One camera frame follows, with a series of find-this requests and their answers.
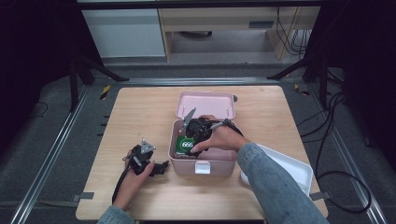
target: person's right hand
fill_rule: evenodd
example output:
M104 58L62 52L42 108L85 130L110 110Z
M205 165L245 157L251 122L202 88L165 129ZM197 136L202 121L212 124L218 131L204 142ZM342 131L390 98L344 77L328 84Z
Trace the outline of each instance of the person's right hand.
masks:
M202 115L201 118L216 120L213 115ZM192 148L191 153L202 151L209 147L217 147L224 150L233 150L238 152L239 148L249 142L250 141L248 139L239 133L236 133L233 129L227 126L220 126L212 132L209 139L195 145Z

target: wooden table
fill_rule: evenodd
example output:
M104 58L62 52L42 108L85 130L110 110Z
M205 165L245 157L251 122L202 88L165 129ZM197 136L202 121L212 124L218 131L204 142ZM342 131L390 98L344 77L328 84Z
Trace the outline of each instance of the wooden table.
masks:
M98 219L111 205L123 170L121 160L142 138L157 149L152 159L168 161L178 97L183 91L219 91L238 97L234 122L244 136L309 164L282 89L278 86L151 87L120 90L99 146L76 216ZM164 175L150 177L128 211L135 220L265 219L253 192L235 165L229 177L177 175L172 164ZM318 192L314 179L311 193ZM323 200L315 201L323 216Z

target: sleeve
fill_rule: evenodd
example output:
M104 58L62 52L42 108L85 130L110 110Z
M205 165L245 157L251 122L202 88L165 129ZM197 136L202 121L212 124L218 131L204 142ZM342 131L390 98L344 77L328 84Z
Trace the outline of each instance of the sleeve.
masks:
M116 206L109 206L97 224L134 224L134 220Z
M256 144L239 149L238 164L269 223L329 223L291 175Z

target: hand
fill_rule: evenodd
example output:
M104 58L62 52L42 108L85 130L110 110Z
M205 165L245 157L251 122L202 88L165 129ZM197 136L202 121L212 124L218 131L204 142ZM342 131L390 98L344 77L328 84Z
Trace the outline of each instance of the hand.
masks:
M202 115L201 118L216 120L213 115ZM202 151L209 147L218 147L224 150L233 150L238 152L239 148L249 142L250 141L248 139L239 133L236 133L233 129L227 126L220 126L212 132L209 139L195 145L191 149L191 153Z
M129 160L125 160L125 167L128 165ZM134 171L131 169L128 171L127 175L123 179L119 194L117 195L116 200L113 205L118 208L126 211L128 205L136 196L139 189L142 187L143 183L146 181L148 176L151 174L152 169L154 168L155 161L151 161L143 171L142 174L136 175Z

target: person's left hand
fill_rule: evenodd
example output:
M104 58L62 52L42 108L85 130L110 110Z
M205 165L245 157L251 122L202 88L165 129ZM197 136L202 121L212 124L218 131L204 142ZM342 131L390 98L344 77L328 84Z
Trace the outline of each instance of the person's left hand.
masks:
M125 167L128 165L129 160L125 160ZM143 171L142 174L136 175L134 171L131 169L128 171L127 175L123 179L119 194L117 195L116 200L113 205L118 208L126 211L128 205L136 196L139 189L142 187L143 183L148 178L149 174L151 174L152 169L154 168L155 161L151 161Z

